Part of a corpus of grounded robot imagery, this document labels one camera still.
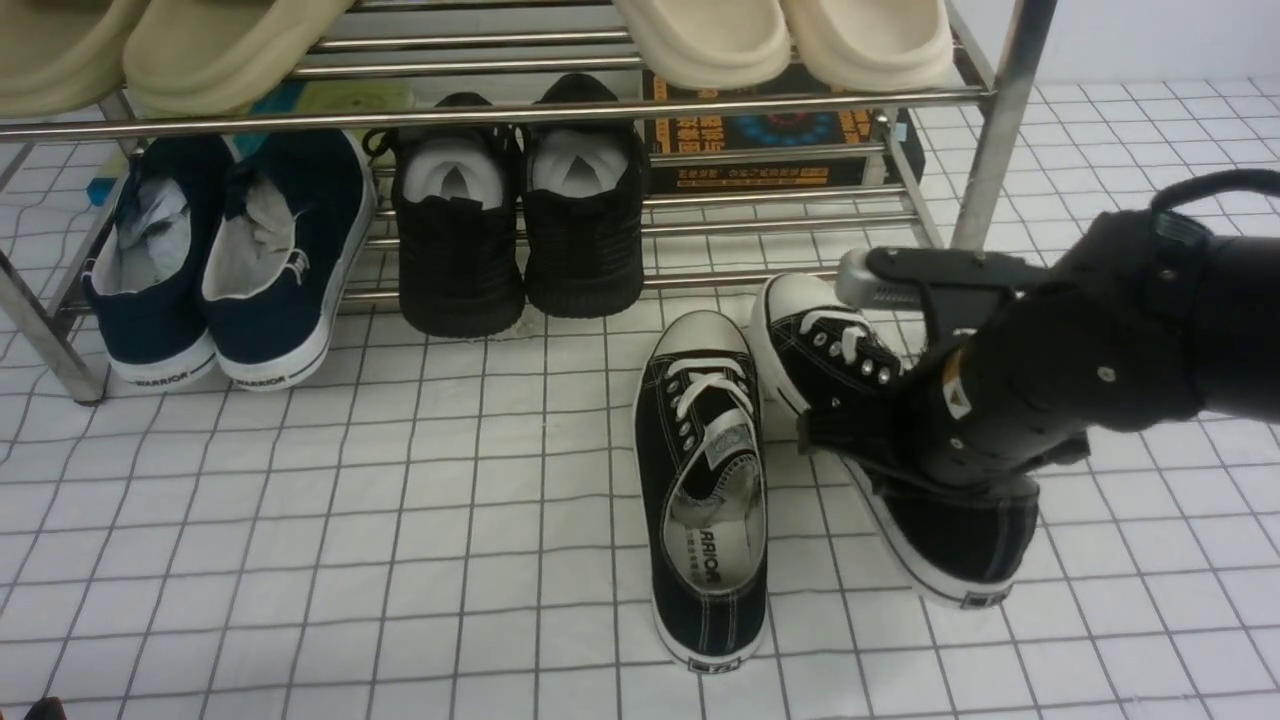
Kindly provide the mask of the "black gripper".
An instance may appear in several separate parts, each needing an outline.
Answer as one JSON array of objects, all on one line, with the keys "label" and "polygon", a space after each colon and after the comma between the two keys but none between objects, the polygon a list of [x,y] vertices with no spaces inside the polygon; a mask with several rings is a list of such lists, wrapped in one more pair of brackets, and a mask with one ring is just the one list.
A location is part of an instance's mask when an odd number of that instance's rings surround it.
[{"label": "black gripper", "polygon": [[840,302],[922,311],[929,351],[978,331],[928,363],[908,395],[800,413],[800,448],[895,480],[970,486],[1092,427],[1135,432],[1194,416],[1204,398],[1190,315],[1211,241],[1206,225],[1175,213],[1116,211],[1096,218],[1050,272],[1004,252],[846,252]]}]

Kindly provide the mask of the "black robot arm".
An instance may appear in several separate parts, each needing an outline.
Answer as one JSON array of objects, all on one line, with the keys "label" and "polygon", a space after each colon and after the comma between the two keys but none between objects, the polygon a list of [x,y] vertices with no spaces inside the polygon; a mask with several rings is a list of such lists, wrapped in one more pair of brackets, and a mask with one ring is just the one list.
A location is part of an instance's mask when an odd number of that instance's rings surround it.
[{"label": "black robot arm", "polygon": [[1202,411],[1277,420],[1277,241],[1172,213],[1106,213],[973,328],[925,305],[927,351],[886,389],[797,424],[805,451],[964,492]]}]

